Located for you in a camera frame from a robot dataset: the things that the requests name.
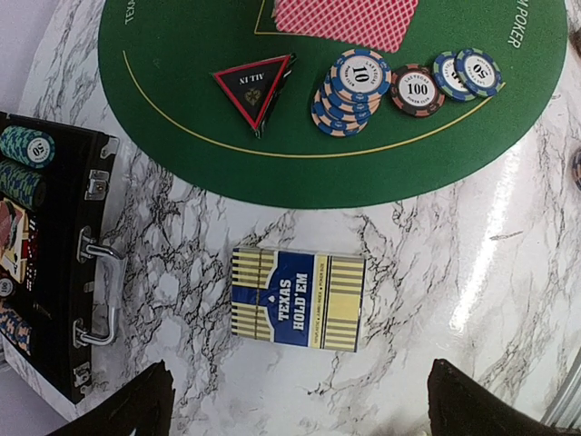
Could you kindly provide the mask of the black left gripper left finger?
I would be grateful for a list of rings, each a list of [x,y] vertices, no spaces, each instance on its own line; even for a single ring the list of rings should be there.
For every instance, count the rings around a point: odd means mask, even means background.
[[[164,361],[151,364],[119,391],[54,435],[168,435],[175,389]]]

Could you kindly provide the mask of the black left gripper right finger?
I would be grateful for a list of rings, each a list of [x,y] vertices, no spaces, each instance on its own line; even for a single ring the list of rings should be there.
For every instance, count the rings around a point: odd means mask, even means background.
[[[502,402],[445,359],[428,377],[428,416],[433,435],[566,435]]]

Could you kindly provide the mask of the red chip mat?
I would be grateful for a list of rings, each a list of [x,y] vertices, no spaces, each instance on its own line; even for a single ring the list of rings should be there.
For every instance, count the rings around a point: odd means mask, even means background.
[[[420,64],[405,64],[391,74],[390,97],[404,113],[424,118],[435,114],[445,103],[430,70]]]

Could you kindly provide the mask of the blue chips mat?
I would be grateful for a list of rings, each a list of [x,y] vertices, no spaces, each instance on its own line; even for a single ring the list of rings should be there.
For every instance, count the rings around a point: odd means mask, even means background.
[[[495,96],[503,85],[497,62],[477,48],[442,52],[432,64],[432,75],[440,91],[458,102]]]

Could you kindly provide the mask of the red patterned card deck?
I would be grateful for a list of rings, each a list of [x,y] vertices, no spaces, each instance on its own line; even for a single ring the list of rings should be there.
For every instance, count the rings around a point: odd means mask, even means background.
[[[418,5],[418,0],[276,1],[272,17],[285,34],[396,53]]]

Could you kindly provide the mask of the black white chip stack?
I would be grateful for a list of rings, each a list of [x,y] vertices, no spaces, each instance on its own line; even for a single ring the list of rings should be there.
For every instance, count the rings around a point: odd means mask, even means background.
[[[577,149],[571,158],[571,177],[575,187],[581,191],[581,149]]]

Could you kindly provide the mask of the black poker chip case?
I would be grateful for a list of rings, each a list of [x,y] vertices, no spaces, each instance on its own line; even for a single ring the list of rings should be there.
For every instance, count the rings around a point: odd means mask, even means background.
[[[115,335],[93,327],[100,242],[119,142],[108,134],[1,116],[1,337],[68,401],[92,383],[92,348]]]

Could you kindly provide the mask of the striped blue yellow card box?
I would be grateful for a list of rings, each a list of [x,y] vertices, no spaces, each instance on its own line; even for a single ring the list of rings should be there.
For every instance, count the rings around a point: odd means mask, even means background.
[[[359,256],[236,247],[231,332],[304,348],[358,349],[366,260]]]

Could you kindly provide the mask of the triangular black red button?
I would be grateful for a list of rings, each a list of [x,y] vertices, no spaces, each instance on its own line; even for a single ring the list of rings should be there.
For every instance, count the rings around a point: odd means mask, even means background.
[[[212,78],[261,139],[297,60],[294,53],[212,73]]]

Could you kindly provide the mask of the round green poker mat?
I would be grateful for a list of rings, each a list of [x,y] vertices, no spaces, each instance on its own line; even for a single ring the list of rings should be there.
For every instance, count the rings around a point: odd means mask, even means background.
[[[270,1],[108,1],[98,59],[124,131],[183,180],[249,203],[294,209],[387,203],[458,181],[498,158],[549,103],[577,1],[422,1],[389,66],[431,65],[478,48],[499,65],[498,95],[447,100],[426,118],[384,98],[351,137],[323,133],[312,97],[341,42],[277,32]],[[262,138],[213,80],[223,69],[295,54]]]

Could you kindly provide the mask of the aluminium front rail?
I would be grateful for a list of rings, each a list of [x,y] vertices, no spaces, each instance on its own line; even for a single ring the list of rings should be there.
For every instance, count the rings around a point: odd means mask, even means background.
[[[579,430],[581,417],[581,351],[549,405],[541,422],[547,426]]]

